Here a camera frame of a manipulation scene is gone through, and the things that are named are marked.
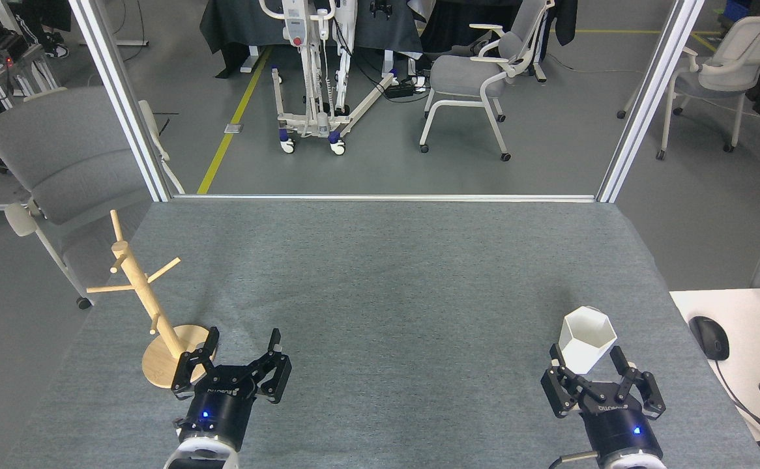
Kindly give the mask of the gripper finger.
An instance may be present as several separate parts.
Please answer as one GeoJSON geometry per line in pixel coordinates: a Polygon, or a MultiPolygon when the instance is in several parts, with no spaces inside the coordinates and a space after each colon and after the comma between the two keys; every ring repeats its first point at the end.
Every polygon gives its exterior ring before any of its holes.
{"type": "Polygon", "coordinates": [[[616,403],[624,403],[634,385],[642,398],[643,413],[648,419],[658,419],[666,407],[654,375],[648,371],[640,371],[635,365],[631,365],[618,345],[611,348],[609,356],[621,377],[621,382],[613,393],[616,403]]]}
{"type": "Polygon", "coordinates": [[[210,327],[205,343],[195,351],[181,353],[171,383],[171,391],[177,400],[186,400],[194,395],[192,376],[196,366],[202,365],[209,373],[214,369],[213,356],[216,352],[220,332],[217,327],[210,327]]]}
{"type": "Polygon", "coordinates": [[[266,398],[269,403],[278,404],[282,400],[285,387],[293,366],[289,356],[282,352],[281,333],[272,330],[268,350],[260,358],[246,366],[243,382],[252,384],[254,394],[266,398]]]}
{"type": "Polygon", "coordinates": [[[580,395],[592,395],[592,385],[567,368],[558,343],[551,345],[549,356],[551,365],[544,372],[541,385],[556,418],[565,418],[579,403],[580,395]]]}

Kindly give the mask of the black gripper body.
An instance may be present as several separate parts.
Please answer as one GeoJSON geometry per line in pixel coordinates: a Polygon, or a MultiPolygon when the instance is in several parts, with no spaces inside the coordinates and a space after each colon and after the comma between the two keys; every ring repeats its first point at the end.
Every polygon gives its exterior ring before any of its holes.
{"type": "Polygon", "coordinates": [[[177,393],[194,391],[192,403],[181,423],[179,442],[204,437],[219,440],[240,451],[256,399],[257,382],[249,365],[219,365],[193,386],[190,371],[177,370],[177,393]]]}
{"type": "Polygon", "coordinates": [[[628,395],[622,403],[618,396],[618,385],[611,382],[592,384],[598,400],[589,394],[587,388],[580,392],[577,403],[583,418],[591,448],[597,451],[598,461],[660,461],[663,451],[652,431],[648,419],[661,415],[651,408],[643,411],[642,404],[628,395]]]}

